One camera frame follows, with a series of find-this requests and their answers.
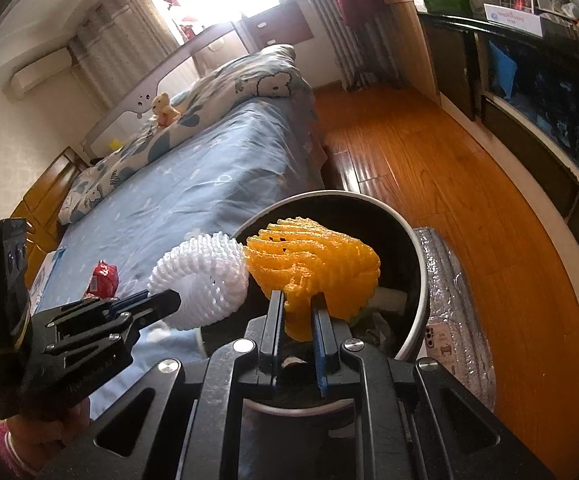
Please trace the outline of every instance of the white sign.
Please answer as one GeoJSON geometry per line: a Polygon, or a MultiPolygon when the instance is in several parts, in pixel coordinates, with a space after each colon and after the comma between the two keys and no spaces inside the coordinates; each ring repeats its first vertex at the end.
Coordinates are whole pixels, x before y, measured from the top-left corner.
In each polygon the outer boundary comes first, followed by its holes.
{"type": "Polygon", "coordinates": [[[485,14],[488,22],[501,23],[502,25],[543,37],[543,27],[540,24],[540,18],[535,14],[490,4],[485,4],[485,14]]]}

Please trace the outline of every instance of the red snack package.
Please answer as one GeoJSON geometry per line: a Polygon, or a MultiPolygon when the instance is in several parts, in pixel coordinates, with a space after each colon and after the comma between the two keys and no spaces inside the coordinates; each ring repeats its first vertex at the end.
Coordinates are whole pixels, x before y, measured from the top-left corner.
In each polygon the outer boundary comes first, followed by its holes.
{"type": "Polygon", "coordinates": [[[119,272],[115,265],[106,264],[101,260],[92,272],[92,279],[86,294],[99,298],[112,298],[119,286],[119,272]]]}

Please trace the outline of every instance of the curtain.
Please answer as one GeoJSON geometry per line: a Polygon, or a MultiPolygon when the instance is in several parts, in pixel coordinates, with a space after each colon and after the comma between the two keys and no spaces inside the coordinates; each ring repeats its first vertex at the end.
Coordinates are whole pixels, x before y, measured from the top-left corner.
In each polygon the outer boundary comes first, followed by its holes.
{"type": "Polygon", "coordinates": [[[387,39],[386,30],[395,27],[388,7],[365,22],[349,27],[345,24],[339,0],[308,1],[332,42],[346,89],[366,86],[377,80],[399,84],[400,76],[387,39]]]}
{"type": "Polygon", "coordinates": [[[69,48],[111,108],[182,42],[154,0],[101,0],[69,48]]]}

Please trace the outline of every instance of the pink sleeve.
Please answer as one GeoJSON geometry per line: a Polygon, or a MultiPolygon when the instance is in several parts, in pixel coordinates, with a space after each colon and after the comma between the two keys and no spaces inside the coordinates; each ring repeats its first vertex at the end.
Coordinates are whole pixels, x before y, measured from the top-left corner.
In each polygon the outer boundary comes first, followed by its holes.
{"type": "Polygon", "coordinates": [[[12,453],[6,444],[7,437],[7,424],[4,422],[0,423],[0,459],[6,464],[7,468],[14,473],[17,478],[29,479],[33,478],[32,475],[25,472],[19,465],[16,459],[12,456],[12,453]]]}

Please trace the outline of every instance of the metal screw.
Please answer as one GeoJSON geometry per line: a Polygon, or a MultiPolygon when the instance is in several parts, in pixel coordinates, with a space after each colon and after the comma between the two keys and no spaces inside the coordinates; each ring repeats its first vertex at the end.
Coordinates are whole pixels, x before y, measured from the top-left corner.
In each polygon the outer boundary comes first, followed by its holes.
{"type": "Polygon", "coordinates": [[[247,354],[254,350],[254,342],[249,339],[237,339],[232,345],[234,350],[241,352],[241,354],[247,354]]]}
{"type": "Polygon", "coordinates": [[[360,339],[352,337],[346,340],[343,343],[343,346],[345,347],[346,350],[349,350],[350,352],[360,352],[362,349],[365,348],[365,343],[360,339]]]}
{"type": "Polygon", "coordinates": [[[439,362],[431,357],[423,357],[419,359],[418,367],[423,370],[423,372],[435,372],[439,369],[439,362]]]}
{"type": "Polygon", "coordinates": [[[158,370],[164,374],[171,374],[172,372],[178,370],[179,366],[180,365],[176,359],[163,359],[158,364],[158,370]]]}

